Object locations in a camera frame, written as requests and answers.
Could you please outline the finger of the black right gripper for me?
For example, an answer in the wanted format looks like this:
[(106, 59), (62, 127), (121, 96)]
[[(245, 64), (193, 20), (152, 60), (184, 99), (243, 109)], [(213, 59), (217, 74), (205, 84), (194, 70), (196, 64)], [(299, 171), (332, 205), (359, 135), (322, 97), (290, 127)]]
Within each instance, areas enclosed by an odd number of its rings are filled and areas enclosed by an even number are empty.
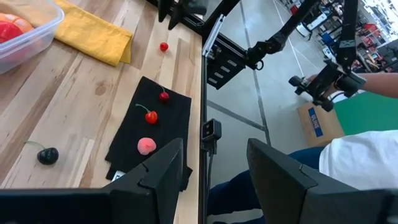
[(171, 0), (158, 0), (157, 6), (159, 22), (163, 22), (171, 7)]
[(168, 30), (172, 30), (180, 22), (183, 15), (183, 0), (178, 0), (172, 9), (173, 13), (170, 17)]

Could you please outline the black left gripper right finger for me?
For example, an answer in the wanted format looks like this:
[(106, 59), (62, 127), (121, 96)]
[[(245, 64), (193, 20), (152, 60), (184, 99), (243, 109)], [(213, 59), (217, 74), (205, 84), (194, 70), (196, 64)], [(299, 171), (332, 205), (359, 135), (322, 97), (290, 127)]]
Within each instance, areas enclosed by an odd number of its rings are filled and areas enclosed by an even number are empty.
[(358, 190), (258, 139), (247, 160), (266, 224), (398, 224), (398, 189)]

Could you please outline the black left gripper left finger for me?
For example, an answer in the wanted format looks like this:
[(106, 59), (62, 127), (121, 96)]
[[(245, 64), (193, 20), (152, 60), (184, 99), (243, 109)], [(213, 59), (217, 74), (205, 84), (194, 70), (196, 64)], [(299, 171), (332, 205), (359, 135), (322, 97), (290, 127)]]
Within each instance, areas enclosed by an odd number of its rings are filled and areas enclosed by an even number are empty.
[(100, 189), (0, 190), (0, 224), (172, 224), (182, 174), (176, 138)]

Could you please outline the pink toy peach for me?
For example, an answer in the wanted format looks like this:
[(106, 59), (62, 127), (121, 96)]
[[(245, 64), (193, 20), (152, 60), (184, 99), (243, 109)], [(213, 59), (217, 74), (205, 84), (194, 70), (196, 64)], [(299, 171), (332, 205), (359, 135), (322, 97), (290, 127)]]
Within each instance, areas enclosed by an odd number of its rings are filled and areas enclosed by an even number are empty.
[(137, 143), (137, 150), (143, 156), (150, 154), (156, 150), (156, 143), (151, 138), (141, 138)]

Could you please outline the yellow cloth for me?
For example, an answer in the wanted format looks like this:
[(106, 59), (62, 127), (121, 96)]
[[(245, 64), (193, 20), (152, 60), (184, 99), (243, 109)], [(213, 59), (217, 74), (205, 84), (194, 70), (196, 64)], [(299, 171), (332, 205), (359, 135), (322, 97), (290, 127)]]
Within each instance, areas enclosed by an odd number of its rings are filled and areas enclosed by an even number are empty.
[(64, 12), (55, 38), (108, 65), (131, 62), (132, 33), (66, 0), (53, 0)]

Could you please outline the dark black cherry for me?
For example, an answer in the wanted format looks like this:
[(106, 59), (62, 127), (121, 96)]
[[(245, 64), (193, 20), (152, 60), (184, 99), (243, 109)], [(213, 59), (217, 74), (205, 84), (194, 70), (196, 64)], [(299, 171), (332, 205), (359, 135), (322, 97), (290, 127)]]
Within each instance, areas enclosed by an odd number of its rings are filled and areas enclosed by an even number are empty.
[(57, 148), (45, 147), (42, 144), (34, 141), (25, 141), (24, 144), (30, 144), (40, 148), (40, 151), (37, 153), (37, 160), (42, 165), (52, 166), (58, 161), (60, 154)]

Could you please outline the clear plastic tupperware container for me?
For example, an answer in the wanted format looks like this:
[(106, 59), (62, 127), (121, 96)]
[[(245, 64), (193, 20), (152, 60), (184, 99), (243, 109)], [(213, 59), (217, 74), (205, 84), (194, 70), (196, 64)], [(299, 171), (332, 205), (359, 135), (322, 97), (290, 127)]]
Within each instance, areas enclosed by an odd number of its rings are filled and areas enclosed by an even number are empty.
[(54, 0), (0, 0), (0, 14), (12, 14), (33, 29), (0, 43), (0, 74), (6, 73), (45, 50), (64, 19)]

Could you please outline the orange toy produce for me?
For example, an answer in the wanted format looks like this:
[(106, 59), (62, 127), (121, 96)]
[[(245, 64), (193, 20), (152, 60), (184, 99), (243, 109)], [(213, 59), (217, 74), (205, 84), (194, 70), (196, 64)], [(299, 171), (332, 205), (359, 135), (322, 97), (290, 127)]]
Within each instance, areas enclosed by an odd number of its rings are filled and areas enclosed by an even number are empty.
[(25, 19), (15, 16), (13, 14), (0, 13), (0, 21), (10, 22), (17, 26), (23, 33), (31, 31), (33, 26)]

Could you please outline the person's forearm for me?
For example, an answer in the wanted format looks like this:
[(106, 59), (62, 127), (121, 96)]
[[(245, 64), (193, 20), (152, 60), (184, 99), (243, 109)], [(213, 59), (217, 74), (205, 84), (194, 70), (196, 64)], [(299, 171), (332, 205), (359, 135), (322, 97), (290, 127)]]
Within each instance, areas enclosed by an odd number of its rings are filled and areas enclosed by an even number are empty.
[(362, 90), (398, 98), (398, 73), (361, 73), (359, 76), (366, 80)]

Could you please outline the black slotted plate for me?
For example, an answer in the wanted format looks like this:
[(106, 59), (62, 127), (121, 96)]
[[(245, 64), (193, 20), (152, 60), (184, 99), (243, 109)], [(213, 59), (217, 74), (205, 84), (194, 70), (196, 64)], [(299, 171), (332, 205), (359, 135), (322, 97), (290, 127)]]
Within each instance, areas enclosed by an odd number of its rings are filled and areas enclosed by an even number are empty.
[(207, 84), (219, 90), (245, 69), (245, 56), (243, 48), (218, 34), (206, 59)]

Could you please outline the black folded cloth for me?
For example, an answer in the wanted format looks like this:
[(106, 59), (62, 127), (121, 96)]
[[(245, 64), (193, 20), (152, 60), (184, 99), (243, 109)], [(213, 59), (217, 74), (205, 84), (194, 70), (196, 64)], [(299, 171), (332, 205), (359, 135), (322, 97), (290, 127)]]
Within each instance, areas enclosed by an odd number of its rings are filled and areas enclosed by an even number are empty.
[[(129, 172), (141, 162), (149, 158), (137, 150), (137, 143), (141, 138), (151, 138), (159, 150), (175, 138), (183, 139), (183, 177), (180, 191), (187, 189), (192, 169), (187, 166), (187, 140), (192, 99), (165, 88), (169, 94), (169, 101), (162, 102), (159, 95), (162, 88), (156, 82), (142, 77), (127, 109), (127, 113), (116, 132), (105, 157), (111, 165), (106, 179), (111, 180), (118, 170)], [(151, 111), (156, 111), (158, 121), (149, 124), (145, 120), (146, 110), (136, 107), (141, 104)]]

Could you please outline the brown cardboard box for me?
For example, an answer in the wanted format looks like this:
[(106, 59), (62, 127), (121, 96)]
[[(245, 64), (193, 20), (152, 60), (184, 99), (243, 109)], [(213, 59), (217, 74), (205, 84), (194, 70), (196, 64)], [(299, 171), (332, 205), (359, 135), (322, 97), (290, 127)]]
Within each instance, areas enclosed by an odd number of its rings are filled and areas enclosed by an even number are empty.
[(326, 112), (322, 107), (308, 102), (297, 108), (297, 113), (310, 147), (326, 146), (345, 135), (335, 110)]

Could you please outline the person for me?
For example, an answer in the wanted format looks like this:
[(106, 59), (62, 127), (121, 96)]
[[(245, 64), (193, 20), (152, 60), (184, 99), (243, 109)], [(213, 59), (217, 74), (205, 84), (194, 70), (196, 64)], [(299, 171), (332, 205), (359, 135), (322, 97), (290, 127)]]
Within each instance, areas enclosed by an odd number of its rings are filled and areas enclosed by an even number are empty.
[[(358, 190), (398, 189), (398, 130), (347, 135), (286, 155)], [(262, 211), (249, 168), (210, 190), (208, 215), (254, 209)], [(253, 220), (215, 224), (266, 224), (266, 218), (262, 211)]]

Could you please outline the green board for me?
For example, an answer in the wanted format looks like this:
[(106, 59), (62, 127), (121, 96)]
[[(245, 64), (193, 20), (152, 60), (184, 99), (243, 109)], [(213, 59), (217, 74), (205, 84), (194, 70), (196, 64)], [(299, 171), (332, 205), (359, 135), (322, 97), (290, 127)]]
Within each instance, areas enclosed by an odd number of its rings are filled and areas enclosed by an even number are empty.
[(398, 99), (370, 92), (335, 103), (334, 110), (346, 135), (398, 129)]

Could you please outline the background shelves with goods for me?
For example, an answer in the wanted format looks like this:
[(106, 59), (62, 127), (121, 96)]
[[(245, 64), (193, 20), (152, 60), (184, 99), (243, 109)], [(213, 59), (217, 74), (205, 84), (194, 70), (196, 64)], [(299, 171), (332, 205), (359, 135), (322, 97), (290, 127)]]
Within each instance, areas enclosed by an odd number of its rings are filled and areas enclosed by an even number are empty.
[(355, 26), (358, 72), (398, 72), (398, 0), (318, 0), (296, 31), (322, 45), (325, 60), (336, 60), (346, 2), (358, 2)]

